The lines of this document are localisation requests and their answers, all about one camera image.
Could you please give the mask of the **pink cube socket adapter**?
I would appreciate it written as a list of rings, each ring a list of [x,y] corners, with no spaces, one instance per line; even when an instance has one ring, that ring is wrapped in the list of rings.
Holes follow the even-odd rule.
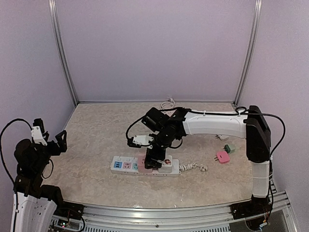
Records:
[[[145,160],[145,155],[139,154],[138,161],[137,161],[139,173],[152,173],[153,169],[145,168],[144,160]]]

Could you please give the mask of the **white cube socket adapter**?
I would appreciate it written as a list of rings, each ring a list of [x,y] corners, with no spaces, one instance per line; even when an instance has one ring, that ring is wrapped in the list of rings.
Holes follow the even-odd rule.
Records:
[[[172,156],[167,155],[164,160],[160,160],[159,163],[161,167],[158,168],[158,172],[162,174],[169,174],[172,173],[173,163],[172,163]]]

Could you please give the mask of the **white multicolour power strip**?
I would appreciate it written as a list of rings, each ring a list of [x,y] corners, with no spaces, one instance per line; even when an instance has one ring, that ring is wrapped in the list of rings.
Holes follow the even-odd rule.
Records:
[[[156,177],[178,177],[180,175],[179,160],[172,158],[173,168],[172,173],[162,174],[158,169],[153,169],[152,173],[139,173],[138,157],[123,157],[114,156],[111,163],[111,172],[117,174],[156,176]]]

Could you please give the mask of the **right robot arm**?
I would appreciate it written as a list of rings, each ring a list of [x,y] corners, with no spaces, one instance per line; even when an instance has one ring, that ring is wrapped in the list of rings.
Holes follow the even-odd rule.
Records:
[[[246,140],[246,156],[251,162],[253,190],[249,201],[232,205],[233,217],[245,218],[272,211],[270,175],[272,173],[270,154],[270,128],[257,106],[250,106],[249,113],[205,112],[188,108],[151,108],[141,119],[152,133],[146,145],[144,167],[160,169],[166,158],[166,149],[173,148],[174,140],[187,135],[213,134],[237,137]]]

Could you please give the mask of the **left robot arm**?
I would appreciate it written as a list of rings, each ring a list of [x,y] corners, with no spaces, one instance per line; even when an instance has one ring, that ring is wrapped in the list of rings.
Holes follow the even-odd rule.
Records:
[[[47,141],[47,133],[36,132],[32,127],[31,139],[21,140],[15,147],[17,176],[14,181],[14,206],[10,230],[12,232],[46,232],[54,214],[79,219],[85,229],[83,209],[65,202],[59,187],[44,185],[43,172],[52,156],[67,151],[67,132],[56,135],[55,141]]]

